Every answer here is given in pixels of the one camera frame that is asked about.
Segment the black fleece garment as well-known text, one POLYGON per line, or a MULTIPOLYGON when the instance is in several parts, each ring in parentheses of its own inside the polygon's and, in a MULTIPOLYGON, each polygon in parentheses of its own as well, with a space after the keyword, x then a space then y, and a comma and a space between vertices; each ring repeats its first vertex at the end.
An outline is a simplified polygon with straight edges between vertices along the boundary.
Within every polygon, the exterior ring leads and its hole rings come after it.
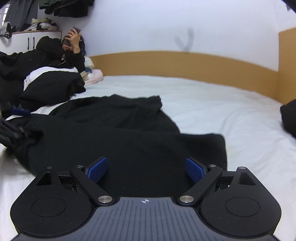
POLYGON ((68 172, 106 157, 108 170, 99 186, 114 198, 180 196, 192 186, 185 172, 188 157, 227 169, 224 137, 181 133, 158 96, 75 99, 47 115, 10 123, 28 135, 15 156, 34 175, 48 166, 68 172))

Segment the hanging green black clothes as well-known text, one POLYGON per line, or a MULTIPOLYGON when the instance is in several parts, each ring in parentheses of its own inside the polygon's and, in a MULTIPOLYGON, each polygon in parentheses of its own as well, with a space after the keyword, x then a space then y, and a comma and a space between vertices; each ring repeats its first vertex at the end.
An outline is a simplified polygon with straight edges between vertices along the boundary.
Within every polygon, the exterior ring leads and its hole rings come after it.
POLYGON ((41 0, 38 4, 46 15, 82 18, 88 15, 88 8, 94 2, 95 0, 41 0))

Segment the black garment pile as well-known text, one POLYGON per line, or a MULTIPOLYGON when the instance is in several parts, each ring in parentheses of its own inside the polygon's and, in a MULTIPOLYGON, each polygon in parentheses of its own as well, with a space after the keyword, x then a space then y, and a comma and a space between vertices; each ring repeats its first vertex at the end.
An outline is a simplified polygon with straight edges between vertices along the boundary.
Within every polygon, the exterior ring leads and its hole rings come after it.
POLYGON ((70 98, 85 92, 83 78, 79 73, 49 71, 33 80, 20 95, 22 108, 31 112, 43 106, 69 101, 70 98))

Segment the person in black hoodie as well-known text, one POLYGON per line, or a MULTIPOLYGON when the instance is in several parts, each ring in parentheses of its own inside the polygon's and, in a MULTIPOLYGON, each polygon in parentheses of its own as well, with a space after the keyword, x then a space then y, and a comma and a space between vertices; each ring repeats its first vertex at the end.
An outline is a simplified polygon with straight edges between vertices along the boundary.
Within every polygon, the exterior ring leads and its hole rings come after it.
POLYGON ((36 48, 25 53, 1 52, 1 102, 18 104, 23 92, 23 81, 34 70, 42 67, 76 68, 85 70, 85 44, 81 36, 78 46, 67 46, 62 40, 42 37, 36 48))

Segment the white bed sheet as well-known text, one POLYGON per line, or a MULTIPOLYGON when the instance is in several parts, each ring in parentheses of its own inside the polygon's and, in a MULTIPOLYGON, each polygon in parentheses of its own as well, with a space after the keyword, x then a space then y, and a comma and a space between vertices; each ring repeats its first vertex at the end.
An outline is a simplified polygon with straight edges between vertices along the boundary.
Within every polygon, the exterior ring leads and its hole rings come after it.
MULTIPOLYGON (((69 101, 158 96, 162 111, 181 133, 222 135, 226 170, 245 166, 254 174, 280 205, 280 221, 273 234, 279 240, 295 240, 295 138, 283 127, 281 103, 252 91, 179 78, 108 76, 84 87, 85 92, 69 101)), ((31 115, 47 115, 66 102, 43 106, 31 115)), ((38 175, 19 162, 15 151, 1 147, 1 240, 16 236, 11 206, 38 175)))

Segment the white cabinet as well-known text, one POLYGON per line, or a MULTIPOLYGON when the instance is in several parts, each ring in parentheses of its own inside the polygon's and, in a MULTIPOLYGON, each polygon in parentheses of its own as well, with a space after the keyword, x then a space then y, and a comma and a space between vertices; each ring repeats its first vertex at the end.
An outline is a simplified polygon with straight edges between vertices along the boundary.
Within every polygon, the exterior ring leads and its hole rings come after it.
POLYGON ((62 38, 61 31, 27 31, 27 32, 16 32, 7 39, 1 37, 1 52, 8 55, 19 52, 27 52, 36 48, 36 44, 39 40, 49 36, 50 38, 62 38))

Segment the dark smartphone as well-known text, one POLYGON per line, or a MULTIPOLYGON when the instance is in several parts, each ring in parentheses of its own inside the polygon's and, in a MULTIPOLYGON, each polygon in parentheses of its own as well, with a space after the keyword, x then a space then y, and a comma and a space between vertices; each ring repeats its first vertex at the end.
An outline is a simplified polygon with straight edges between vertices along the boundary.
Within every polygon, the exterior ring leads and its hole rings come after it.
POLYGON ((80 30, 77 28, 72 28, 62 40, 63 45, 67 46, 78 46, 81 39, 80 30))

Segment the pink white pillow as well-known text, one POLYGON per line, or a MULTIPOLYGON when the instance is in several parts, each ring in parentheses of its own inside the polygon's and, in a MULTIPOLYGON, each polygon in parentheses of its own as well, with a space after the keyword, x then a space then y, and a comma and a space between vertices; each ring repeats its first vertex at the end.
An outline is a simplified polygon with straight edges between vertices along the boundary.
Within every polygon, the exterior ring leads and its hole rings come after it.
POLYGON ((81 72, 80 75, 85 85, 97 84, 103 80, 103 72, 100 69, 95 69, 93 62, 89 57, 84 58, 84 65, 85 70, 81 72))

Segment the grey window curtain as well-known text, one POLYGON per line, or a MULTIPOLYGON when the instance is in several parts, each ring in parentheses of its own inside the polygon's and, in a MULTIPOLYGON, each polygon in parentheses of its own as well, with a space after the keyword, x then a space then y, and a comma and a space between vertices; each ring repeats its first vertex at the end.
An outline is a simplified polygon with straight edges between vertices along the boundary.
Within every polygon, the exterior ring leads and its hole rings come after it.
POLYGON ((5 18, 12 27, 19 29, 24 24, 31 23, 38 15, 38 1, 36 0, 15 0, 10 2, 10 6, 5 18))

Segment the black folded garment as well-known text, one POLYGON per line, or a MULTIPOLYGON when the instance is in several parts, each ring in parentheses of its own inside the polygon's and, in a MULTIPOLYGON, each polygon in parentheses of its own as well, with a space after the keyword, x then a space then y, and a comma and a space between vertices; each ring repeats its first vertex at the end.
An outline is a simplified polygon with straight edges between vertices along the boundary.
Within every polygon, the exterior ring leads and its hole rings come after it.
POLYGON ((296 100, 282 105, 280 112, 284 129, 296 138, 296 100))

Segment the wooden headboard panel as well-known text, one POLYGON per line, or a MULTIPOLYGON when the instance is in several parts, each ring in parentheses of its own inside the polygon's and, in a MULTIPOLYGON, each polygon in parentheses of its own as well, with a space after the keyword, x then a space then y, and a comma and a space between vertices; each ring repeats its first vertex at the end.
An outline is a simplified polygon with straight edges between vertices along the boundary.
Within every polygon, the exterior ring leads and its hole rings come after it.
POLYGON ((281 103, 295 99, 295 29, 279 37, 279 69, 226 57, 172 51, 125 52, 92 56, 107 76, 179 77, 256 91, 281 103))

